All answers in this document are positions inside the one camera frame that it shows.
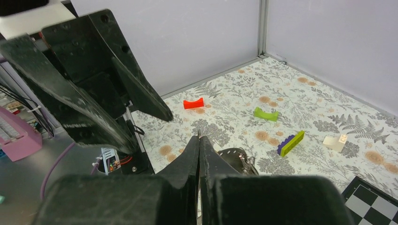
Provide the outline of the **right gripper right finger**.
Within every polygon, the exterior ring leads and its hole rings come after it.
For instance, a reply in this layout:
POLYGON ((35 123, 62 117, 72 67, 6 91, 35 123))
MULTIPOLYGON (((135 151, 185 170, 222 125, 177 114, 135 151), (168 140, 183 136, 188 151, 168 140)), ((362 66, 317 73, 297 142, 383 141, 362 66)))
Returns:
POLYGON ((333 183, 321 176, 244 176, 200 138, 201 216, 205 225, 351 225, 333 183))

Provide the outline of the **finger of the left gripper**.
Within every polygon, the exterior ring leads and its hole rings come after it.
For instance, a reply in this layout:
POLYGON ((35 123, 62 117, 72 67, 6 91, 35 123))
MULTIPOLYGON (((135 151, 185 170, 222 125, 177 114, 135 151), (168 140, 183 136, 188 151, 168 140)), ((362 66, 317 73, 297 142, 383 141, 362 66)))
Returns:
POLYGON ((65 79, 28 35, 2 41, 0 53, 78 145, 138 152, 136 138, 85 90, 65 79))
POLYGON ((163 121, 173 114, 147 81, 109 9, 45 27, 41 36, 65 79, 84 89, 112 118, 128 102, 163 121))

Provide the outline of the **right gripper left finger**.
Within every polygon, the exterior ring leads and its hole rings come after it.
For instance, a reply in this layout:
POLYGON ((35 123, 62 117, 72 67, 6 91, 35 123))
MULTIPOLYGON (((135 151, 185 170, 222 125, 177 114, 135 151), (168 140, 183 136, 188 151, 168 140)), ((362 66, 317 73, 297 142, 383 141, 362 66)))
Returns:
POLYGON ((194 225, 200 138, 155 175, 68 175, 50 188, 35 225, 194 225))

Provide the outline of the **large silver keyring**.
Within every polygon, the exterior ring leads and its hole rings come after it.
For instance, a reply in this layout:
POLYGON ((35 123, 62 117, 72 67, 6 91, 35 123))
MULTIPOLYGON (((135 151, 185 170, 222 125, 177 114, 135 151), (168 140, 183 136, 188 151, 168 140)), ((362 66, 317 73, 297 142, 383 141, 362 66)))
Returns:
POLYGON ((230 166, 242 175, 259 175, 250 157, 242 148, 228 148, 217 152, 230 166))

